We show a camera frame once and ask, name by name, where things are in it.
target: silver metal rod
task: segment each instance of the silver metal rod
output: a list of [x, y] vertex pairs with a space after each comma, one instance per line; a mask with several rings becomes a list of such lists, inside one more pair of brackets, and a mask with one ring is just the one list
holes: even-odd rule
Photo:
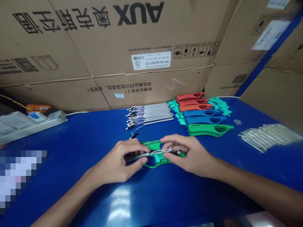
[[168, 114], [168, 113], [171, 113], [170, 110], [154, 111], [154, 112], [146, 112], [146, 113], [143, 114], [143, 116], [161, 115], [161, 114]]
[[158, 111], [158, 110], [170, 110], [170, 108], [162, 107], [162, 108], [147, 109], [147, 110], [143, 110], [143, 112], [154, 112], [154, 111]]
[[152, 118], [167, 117], [167, 116], [172, 117], [173, 115], [172, 114], [164, 114], [164, 115], [150, 116], [150, 117], [145, 117], [145, 120], [152, 119]]
[[171, 116], [163, 116], [163, 117], [155, 117], [155, 118], [149, 118], [143, 121], [143, 123], [145, 124], [145, 122], [150, 122], [150, 121], [155, 121], [155, 120], [161, 120], [161, 119], [166, 119], [166, 118], [171, 118]]
[[160, 106], [160, 107], [144, 109], [144, 111], [155, 110], [155, 109], [170, 109], [170, 107], [169, 106]]
[[144, 118], [152, 118], [152, 117], [165, 116], [165, 115], [173, 116], [172, 113], [161, 113], [161, 114], [151, 114], [151, 115], [147, 115], [147, 116], [144, 116]]
[[152, 122], [147, 122], [144, 123], [144, 125], [152, 125], [152, 124], [156, 124], [156, 123], [160, 123], [160, 122], [165, 122], [165, 121], [169, 121], [169, 120], [173, 120], [174, 118], [167, 118], [167, 119], [163, 119], [163, 120], [159, 120], [159, 121], [152, 121]]
[[156, 104], [145, 105], [144, 107], [160, 106], [160, 105], [168, 105], [168, 103], [167, 103], [167, 102], [163, 102], [163, 103], [156, 103]]

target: right hand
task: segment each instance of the right hand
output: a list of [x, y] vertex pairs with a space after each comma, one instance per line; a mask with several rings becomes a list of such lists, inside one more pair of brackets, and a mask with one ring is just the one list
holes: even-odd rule
[[174, 134], [165, 136], [160, 141], [165, 143], [162, 150], [172, 148], [173, 150], [187, 153], [185, 158], [171, 153], [164, 153], [163, 156], [170, 162], [197, 176], [215, 178], [217, 166], [220, 162], [208, 153], [195, 137], [184, 137]]

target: paper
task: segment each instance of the paper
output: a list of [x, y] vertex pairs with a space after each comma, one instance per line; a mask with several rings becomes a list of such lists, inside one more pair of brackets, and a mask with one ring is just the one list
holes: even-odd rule
[[269, 50], [289, 24], [290, 21], [271, 21], [258, 41], [252, 47], [252, 50]]
[[266, 6], [267, 8], [271, 9], [284, 9], [287, 4], [289, 3], [290, 0], [270, 0], [268, 5]]
[[170, 67], [171, 52], [132, 55], [134, 70]]

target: cardboard box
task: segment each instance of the cardboard box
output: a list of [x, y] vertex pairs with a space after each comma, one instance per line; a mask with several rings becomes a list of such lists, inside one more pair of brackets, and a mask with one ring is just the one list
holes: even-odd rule
[[268, 8], [269, 2], [272, 1], [241, 1], [217, 54], [217, 65], [260, 61], [267, 51], [252, 48], [270, 22], [291, 21], [302, 7], [302, 2], [291, 0], [283, 10]]
[[303, 133], [303, 74], [265, 68], [240, 100]]
[[265, 67], [303, 74], [303, 21], [273, 54]]
[[205, 85], [205, 97], [234, 96], [258, 62], [214, 66]]
[[91, 76], [55, 16], [46, 0], [1, 2], [0, 85]]
[[[237, 3], [6, 1], [0, 9], [6, 31], [0, 34], [0, 60], [15, 68], [0, 73], [0, 84], [211, 65]], [[134, 70], [132, 55], [158, 52], [171, 53], [170, 66], [155, 67], [161, 65], [157, 59], [152, 67]]]
[[203, 91], [211, 67], [96, 78], [112, 109], [171, 101]]
[[94, 79], [8, 86], [3, 89], [28, 104], [47, 104], [67, 112], [110, 109]]

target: blue metal frame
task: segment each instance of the blue metal frame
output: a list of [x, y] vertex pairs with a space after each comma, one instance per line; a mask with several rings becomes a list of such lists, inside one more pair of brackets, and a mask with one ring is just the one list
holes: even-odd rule
[[283, 42], [287, 39], [287, 37], [292, 33], [292, 31], [296, 28], [296, 26], [301, 22], [301, 18], [303, 17], [303, 7], [291, 21], [289, 26], [285, 29], [282, 35], [278, 38], [276, 43], [272, 46], [272, 48], [266, 53], [264, 58], [257, 65], [255, 70], [250, 74], [244, 84], [240, 87], [235, 96], [241, 96], [243, 92], [248, 88], [248, 86], [254, 81], [254, 79], [259, 75], [259, 73], [263, 70], [266, 63], [269, 61], [271, 56], [279, 49], [279, 47], [283, 44]]

